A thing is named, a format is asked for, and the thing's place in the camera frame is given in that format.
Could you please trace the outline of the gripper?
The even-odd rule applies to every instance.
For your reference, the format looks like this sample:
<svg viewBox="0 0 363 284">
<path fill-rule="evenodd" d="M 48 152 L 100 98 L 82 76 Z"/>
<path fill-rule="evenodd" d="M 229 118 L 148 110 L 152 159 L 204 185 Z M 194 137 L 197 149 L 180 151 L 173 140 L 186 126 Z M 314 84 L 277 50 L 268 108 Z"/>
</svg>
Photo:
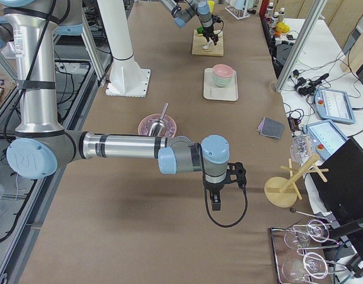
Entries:
<svg viewBox="0 0 363 284">
<path fill-rule="evenodd" d="M 210 193 L 211 208 L 213 211 L 221 210 L 220 191 L 225 185 L 237 183 L 239 189 L 246 195 L 246 169 L 243 163 L 227 163 L 223 173 L 213 175 L 204 172 L 204 186 Z"/>
<path fill-rule="evenodd" d="M 213 26 L 203 27 L 203 36 L 206 39 L 206 45 L 210 42 L 210 38 L 212 38 L 214 45 L 216 45 L 218 42 L 218 35 L 214 33 Z"/>
</svg>

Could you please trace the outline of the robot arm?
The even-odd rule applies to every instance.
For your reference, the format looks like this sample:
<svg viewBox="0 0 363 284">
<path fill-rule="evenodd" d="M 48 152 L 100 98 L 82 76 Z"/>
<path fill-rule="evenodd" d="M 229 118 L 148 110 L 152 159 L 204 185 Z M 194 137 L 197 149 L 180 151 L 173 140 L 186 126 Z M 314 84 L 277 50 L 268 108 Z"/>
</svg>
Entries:
<svg viewBox="0 0 363 284">
<path fill-rule="evenodd" d="M 17 64 L 21 122 L 7 150 L 7 161 L 19 175 L 41 179 L 68 163 L 92 157 L 157 159 L 164 174 L 202 172 L 205 204 L 220 209 L 224 185 L 246 186 L 241 163 L 229 162 L 229 144 L 219 135 L 201 143 L 186 137 L 95 134 L 67 131 L 57 116 L 53 35 L 81 35 L 85 16 L 81 1 L 4 1 L 4 15 Z"/>
<path fill-rule="evenodd" d="M 221 18 L 210 12 L 208 1 L 159 1 L 172 15 L 175 24 L 182 28 L 194 16 L 197 16 L 203 28 L 202 34 L 209 42 L 217 45 L 219 36 L 214 32 L 214 24 L 222 22 Z"/>
</svg>

